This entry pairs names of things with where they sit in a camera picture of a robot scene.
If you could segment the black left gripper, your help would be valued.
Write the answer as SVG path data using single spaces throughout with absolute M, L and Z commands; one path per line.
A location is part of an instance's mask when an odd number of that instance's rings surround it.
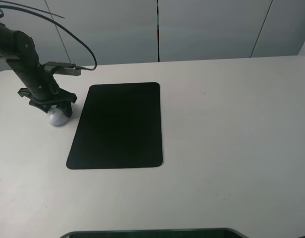
M 52 106 L 63 112 L 66 117 L 72 116 L 72 105 L 77 100 L 74 93 L 61 89 L 57 83 L 45 81 L 42 78 L 21 78 L 26 86 L 20 88 L 18 94 L 20 97 L 29 99 L 29 105 L 48 113 Z

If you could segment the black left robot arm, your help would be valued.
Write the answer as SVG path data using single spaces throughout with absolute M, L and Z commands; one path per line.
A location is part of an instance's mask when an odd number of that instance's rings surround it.
M 59 87 L 53 75 L 75 75 L 75 64 L 48 62 L 40 64 L 34 41 L 21 31 L 12 31 L 0 24 L 0 60 L 5 60 L 25 85 L 18 91 L 29 104 L 47 113 L 52 106 L 72 116 L 71 104 L 77 96 Z

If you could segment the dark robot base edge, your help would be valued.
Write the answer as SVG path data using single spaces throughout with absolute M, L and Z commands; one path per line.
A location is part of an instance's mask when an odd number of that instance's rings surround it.
M 124 231 L 75 231 L 63 235 L 62 238 L 246 238 L 246 236 L 233 229 L 211 228 Z

